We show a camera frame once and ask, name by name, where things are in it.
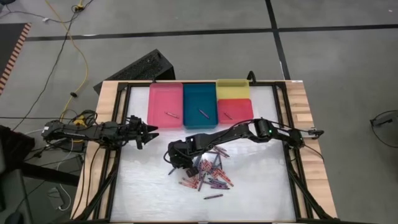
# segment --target black metal frame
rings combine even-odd
[[[287,89],[286,89],[285,82],[257,82],[257,80],[252,72],[249,73],[248,79],[252,80],[249,83],[250,86],[270,86],[270,87],[272,87],[273,94],[274,94],[275,107],[276,107],[277,115],[278,115],[278,122],[280,122],[280,123],[283,123],[284,121],[282,118],[282,112],[281,112],[281,107],[280,107],[280,103],[279,103],[279,94],[278,94],[277,89],[279,88],[282,90],[282,94],[283,94],[282,97],[283,97],[284,104],[286,107],[288,123],[289,123],[289,126],[293,127],[294,124],[293,124],[292,114],[291,114],[291,110],[290,110],[290,106],[289,106],[289,99],[287,97]],[[215,83],[215,82],[195,82],[195,83]],[[131,88],[133,88],[133,87],[149,87],[150,84],[151,83],[119,83],[118,92],[116,94],[116,101],[114,104],[113,115],[112,115],[113,121],[115,121],[118,116],[118,109],[119,109],[122,91],[126,90],[126,97],[124,99],[124,107],[123,107],[123,114],[122,114],[122,121],[124,121],[127,117],[127,110],[128,110],[128,103],[129,103],[130,94],[131,94]],[[287,148],[285,146],[284,146],[284,154],[285,154],[285,161],[286,161],[287,169],[288,169],[288,164],[290,163],[290,154],[289,154],[289,148]],[[298,158],[300,158],[299,151],[295,152],[295,155],[298,156]],[[119,164],[120,156],[121,156],[121,149],[116,151],[114,162]],[[110,153],[105,154],[103,170],[102,170],[101,178],[100,178],[100,185],[101,185],[101,183],[104,182],[104,180],[106,178],[105,174],[108,169],[109,158],[110,158]],[[300,159],[300,163],[298,163],[297,166],[298,167],[301,166],[301,170],[303,170],[301,159]],[[305,183],[305,177],[303,175],[303,172],[302,172],[302,174],[299,173],[299,176],[300,176],[300,180]],[[114,198],[114,192],[115,192],[115,186],[116,186],[116,179],[117,179],[117,176],[113,180],[113,182],[110,186],[110,190],[109,190],[109,198],[108,198],[108,202],[107,202],[107,206],[106,206],[106,214],[105,214],[105,219],[108,219],[108,220],[110,220],[110,218],[111,218],[111,211],[112,211],[112,207],[113,207],[113,198]],[[301,218],[299,201],[298,201],[295,184],[291,178],[289,178],[289,184],[290,184],[290,191],[291,191],[292,199],[293,199],[293,207],[294,207],[294,211],[295,211],[295,216],[296,216],[296,219],[298,219],[298,218]],[[99,203],[95,209],[96,212],[94,213],[95,215],[93,218],[98,218],[99,212],[97,212],[97,211],[100,210],[100,206],[101,206],[101,204]],[[307,213],[309,211],[312,214],[312,209],[310,207],[309,208],[306,207],[306,211],[307,211]]]

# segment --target blue tray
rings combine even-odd
[[[215,84],[184,84],[183,95],[183,120],[187,129],[215,128],[217,126]]]

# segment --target yellow cable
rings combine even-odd
[[[62,24],[63,28],[65,28],[65,30],[67,31],[67,34],[68,34],[68,36],[69,36],[69,38],[70,38],[70,42],[73,44],[73,46],[76,48],[76,50],[79,51],[79,53],[81,54],[81,56],[83,57],[83,59],[84,59],[84,61],[85,61],[85,64],[86,64],[86,76],[85,76],[85,79],[84,79],[84,80],[82,81],[82,83],[80,84],[80,86],[75,90],[75,93],[77,93],[77,92],[80,90],[80,88],[81,88],[81,87],[85,84],[85,82],[87,81],[87,77],[88,77],[88,63],[87,63],[86,57],[85,57],[85,55],[83,54],[83,52],[76,46],[75,42],[73,41],[72,35],[70,34],[70,31],[69,31],[68,28],[65,26],[65,24],[64,24],[64,22],[62,21],[60,15],[56,12],[56,10],[51,6],[51,4],[50,4],[47,0],[44,0],[44,1],[45,1],[45,3],[47,3],[47,5],[51,8],[51,10],[54,12],[54,14],[58,17],[59,21],[61,21],[61,24]],[[68,102],[66,103],[65,108],[64,108],[63,111],[62,111],[62,115],[61,115],[61,117],[60,117],[60,121],[62,121],[63,115],[65,114],[64,112],[68,109],[69,103],[71,102],[72,98],[73,98],[72,96],[69,97],[69,100],[68,100]]]

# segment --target plastic bin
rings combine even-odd
[[[151,84],[149,87],[148,124],[159,128],[182,127],[182,104],[182,83]]]
[[[218,124],[215,84],[184,84],[184,126],[215,128]]]
[[[250,99],[249,80],[220,79],[216,81],[217,99]]]
[[[253,108],[250,99],[218,100],[218,119],[220,124],[235,124],[253,119]]]

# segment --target table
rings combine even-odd
[[[126,91],[118,91],[118,87],[121,87],[119,83],[142,83],[143,85],[147,85],[150,81],[105,81],[103,83],[103,87],[101,89],[101,94],[99,95],[98,105],[96,112],[98,113],[97,122],[105,122],[111,121],[112,119],[117,122],[121,121],[122,113],[124,109],[124,102],[126,99]],[[184,83],[195,83],[195,82],[214,82],[214,80],[178,80],[178,81],[159,81],[159,82],[184,82]],[[291,110],[292,120],[296,128],[311,128],[313,127],[313,120],[310,112],[310,107],[307,100],[307,95],[304,89],[304,85],[302,81],[277,81],[277,80],[269,80],[269,81],[257,81],[257,82],[283,82],[286,87],[287,97],[289,99],[289,107],[285,107],[285,101],[282,99],[282,94],[279,94],[279,103],[282,112],[283,120],[288,120],[288,110]],[[119,95],[119,103],[116,102],[116,97]],[[306,145],[314,148],[318,152],[320,152],[320,146],[317,140],[306,139]],[[83,195],[81,198],[80,206],[78,206],[79,198],[81,196],[81,188],[83,187],[83,175],[80,176],[80,181],[78,185],[78,189],[76,192],[75,202],[73,204],[73,211],[76,210],[76,215],[79,215],[83,209],[86,207],[86,203],[90,202],[93,198],[94,194],[97,192],[98,186],[100,185],[101,175],[104,176],[105,173],[102,172],[105,167],[104,159],[108,157],[108,161],[106,165],[108,165],[107,172],[109,172],[110,167],[114,162],[115,152],[110,152],[109,155],[106,155],[105,150],[100,149],[95,158],[93,156],[95,154],[96,149],[98,148],[97,143],[90,142],[88,145],[87,153],[86,153],[86,166],[82,172],[85,173],[85,181],[84,181],[84,189]],[[325,209],[325,211],[336,217],[335,206],[333,203],[333,199],[330,192],[330,187],[328,183],[328,178],[326,175],[325,166],[323,165],[322,160],[318,155],[313,153],[308,149],[301,149],[300,157],[302,161],[303,173],[305,175],[305,180],[307,183],[308,190],[312,193],[317,202]],[[297,163],[294,161],[294,167],[297,169]],[[90,188],[88,189],[89,182],[89,174],[91,168],[91,183]],[[92,214],[92,218],[105,218],[110,216],[111,208],[107,209],[107,204],[109,200],[109,188],[104,193],[101,206],[97,210],[95,210]],[[311,217],[311,214],[307,214],[306,206],[304,203],[303,196],[299,189],[297,189],[297,200],[298,207],[300,209],[300,216],[302,218]]]

